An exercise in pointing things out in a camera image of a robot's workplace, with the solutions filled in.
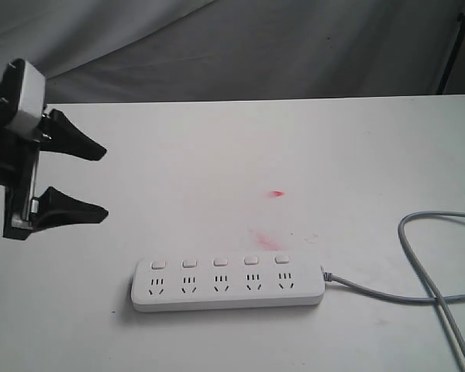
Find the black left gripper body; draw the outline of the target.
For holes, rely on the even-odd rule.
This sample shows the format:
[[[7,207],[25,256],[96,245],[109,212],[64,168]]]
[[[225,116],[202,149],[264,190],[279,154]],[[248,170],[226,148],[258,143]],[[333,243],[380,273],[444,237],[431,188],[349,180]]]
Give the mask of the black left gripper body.
[[[2,236],[25,240],[33,233],[32,203],[40,145],[37,132],[24,139],[5,127],[19,101],[24,59],[8,63],[0,81],[0,185],[5,189]]]

